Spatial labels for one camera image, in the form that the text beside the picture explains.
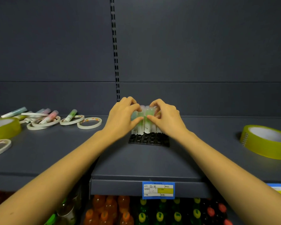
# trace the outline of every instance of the person's right hand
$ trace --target person's right hand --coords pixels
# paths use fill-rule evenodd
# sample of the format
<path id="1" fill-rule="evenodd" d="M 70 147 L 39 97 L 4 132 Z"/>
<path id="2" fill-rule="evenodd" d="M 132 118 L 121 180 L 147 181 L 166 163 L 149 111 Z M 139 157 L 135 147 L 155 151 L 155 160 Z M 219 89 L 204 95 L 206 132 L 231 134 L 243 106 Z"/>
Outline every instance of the person's right hand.
<path id="1" fill-rule="evenodd" d="M 153 101 L 150 106 L 157 106 L 157 109 L 155 116 L 148 115 L 147 118 L 168 136 L 178 139 L 179 136 L 188 131 L 175 106 L 166 104 L 161 99 Z"/>

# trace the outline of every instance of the forearm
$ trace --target forearm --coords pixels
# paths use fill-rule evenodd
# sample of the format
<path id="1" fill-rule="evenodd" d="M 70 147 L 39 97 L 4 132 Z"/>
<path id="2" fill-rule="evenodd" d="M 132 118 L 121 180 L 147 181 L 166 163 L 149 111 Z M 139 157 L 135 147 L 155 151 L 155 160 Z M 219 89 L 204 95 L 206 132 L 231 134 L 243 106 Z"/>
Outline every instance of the forearm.
<path id="1" fill-rule="evenodd" d="M 75 183 L 114 142 L 102 131 L 56 162 L 0 205 L 0 224 L 44 224 Z"/>
<path id="2" fill-rule="evenodd" d="M 281 224 L 281 194 L 193 133 L 177 140 L 246 224 Z"/>

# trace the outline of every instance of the yellow tape roll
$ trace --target yellow tape roll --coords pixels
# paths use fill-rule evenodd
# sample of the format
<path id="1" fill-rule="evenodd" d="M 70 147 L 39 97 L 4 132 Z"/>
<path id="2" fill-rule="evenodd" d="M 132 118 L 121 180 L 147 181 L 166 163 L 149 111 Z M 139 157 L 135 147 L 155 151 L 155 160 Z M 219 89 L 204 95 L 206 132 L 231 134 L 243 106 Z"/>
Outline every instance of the yellow tape roll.
<path id="1" fill-rule="evenodd" d="M 252 152 L 281 160 L 281 131 L 279 130 L 261 125 L 246 125 L 240 142 Z"/>
<path id="2" fill-rule="evenodd" d="M 9 139 L 21 132 L 19 120 L 15 117 L 0 118 L 0 139 Z"/>

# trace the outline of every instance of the green bottle cap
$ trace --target green bottle cap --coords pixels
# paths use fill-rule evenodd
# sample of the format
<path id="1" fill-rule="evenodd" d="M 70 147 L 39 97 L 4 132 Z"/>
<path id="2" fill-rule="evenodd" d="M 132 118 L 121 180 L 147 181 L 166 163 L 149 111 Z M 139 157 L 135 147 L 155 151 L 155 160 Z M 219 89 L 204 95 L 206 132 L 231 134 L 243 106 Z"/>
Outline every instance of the green bottle cap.
<path id="1" fill-rule="evenodd" d="M 198 209 L 194 209 L 194 216 L 199 219 L 201 217 L 201 212 Z"/>
<path id="2" fill-rule="evenodd" d="M 145 214 L 145 213 L 140 213 L 140 214 L 138 215 L 138 220 L 139 220 L 141 223 L 145 222 L 145 221 L 146 221 L 146 214 Z"/>
<path id="3" fill-rule="evenodd" d="M 196 204 L 200 204 L 201 199 L 200 198 L 194 198 L 194 201 L 195 201 Z"/>
<path id="4" fill-rule="evenodd" d="M 179 212 L 175 212 L 174 214 L 174 219 L 177 221 L 177 222 L 180 222 L 181 220 L 181 214 Z"/>
<path id="5" fill-rule="evenodd" d="M 48 219 L 48 221 L 45 223 L 45 225 L 54 225 L 55 221 L 56 221 L 56 215 L 53 214 L 53 215 Z"/>
<path id="6" fill-rule="evenodd" d="M 174 199 L 174 203 L 175 203 L 175 204 L 180 204 L 180 198 L 175 198 L 175 199 Z"/>
<path id="7" fill-rule="evenodd" d="M 146 203 L 147 203 L 147 200 L 141 199 L 141 205 L 146 205 Z"/>
<path id="8" fill-rule="evenodd" d="M 163 221 L 163 213 L 162 212 L 158 212 L 156 214 L 156 219 L 158 222 L 162 222 Z"/>

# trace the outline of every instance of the orange soda bottle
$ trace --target orange soda bottle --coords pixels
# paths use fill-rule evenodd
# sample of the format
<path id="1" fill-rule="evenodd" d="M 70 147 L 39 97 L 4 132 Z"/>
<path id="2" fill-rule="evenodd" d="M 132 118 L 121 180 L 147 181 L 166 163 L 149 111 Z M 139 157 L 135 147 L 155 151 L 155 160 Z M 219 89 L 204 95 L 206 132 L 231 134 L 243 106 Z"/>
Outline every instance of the orange soda bottle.
<path id="1" fill-rule="evenodd" d="M 130 197 L 129 196 L 119 196 L 118 197 L 118 204 L 119 204 L 119 211 L 120 213 L 128 212 L 129 211 L 129 203 Z"/>
<path id="2" fill-rule="evenodd" d="M 107 211 L 103 211 L 99 219 L 99 225 L 112 225 L 112 224 L 113 224 L 112 217 L 108 215 Z"/>
<path id="3" fill-rule="evenodd" d="M 86 211 L 83 225 L 99 225 L 99 215 L 93 209 Z"/>
<path id="4" fill-rule="evenodd" d="M 123 214 L 120 225 L 134 225 L 134 220 L 129 212 Z"/>
<path id="5" fill-rule="evenodd" d="M 117 205 L 114 197 L 108 196 L 106 198 L 104 210 L 108 212 L 109 216 L 112 216 L 114 222 L 116 222 L 116 219 L 118 216 L 117 208 L 118 208 L 118 205 Z"/>
<path id="6" fill-rule="evenodd" d="M 104 206 L 105 206 L 105 196 L 95 195 L 93 198 L 93 207 L 95 212 L 101 214 L 104 211 Z"/>

